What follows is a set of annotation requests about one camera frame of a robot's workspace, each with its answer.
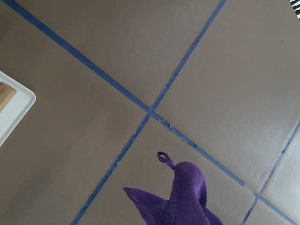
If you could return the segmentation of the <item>purple towel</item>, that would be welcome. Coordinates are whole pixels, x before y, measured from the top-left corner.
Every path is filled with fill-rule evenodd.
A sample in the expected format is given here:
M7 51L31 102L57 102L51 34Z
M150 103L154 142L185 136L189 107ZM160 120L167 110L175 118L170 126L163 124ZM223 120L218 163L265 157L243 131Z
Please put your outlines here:
M207 208L207 184L201 169L191 162L175 164L165 152L158 152L160 162L174 172L168 200L152 193L123 188L148 225L220 225L221 220Z

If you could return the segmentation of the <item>white rack base tray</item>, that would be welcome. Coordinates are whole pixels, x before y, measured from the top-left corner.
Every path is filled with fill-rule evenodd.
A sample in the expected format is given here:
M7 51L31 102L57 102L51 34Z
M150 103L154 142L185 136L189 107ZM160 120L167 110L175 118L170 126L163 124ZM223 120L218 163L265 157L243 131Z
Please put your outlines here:
M14 128L36 101L33 91L26 88L5 73L0 73L0 82L8 84L17 93L0 112L0 143L3 144Z

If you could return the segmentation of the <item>front wooden rack rod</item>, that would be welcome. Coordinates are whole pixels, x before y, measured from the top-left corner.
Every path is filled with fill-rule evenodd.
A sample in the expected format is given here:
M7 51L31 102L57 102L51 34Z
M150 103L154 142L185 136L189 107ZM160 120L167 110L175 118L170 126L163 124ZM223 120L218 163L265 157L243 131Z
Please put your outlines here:
M17 91L4 82L0 82L0 111L2 111Z

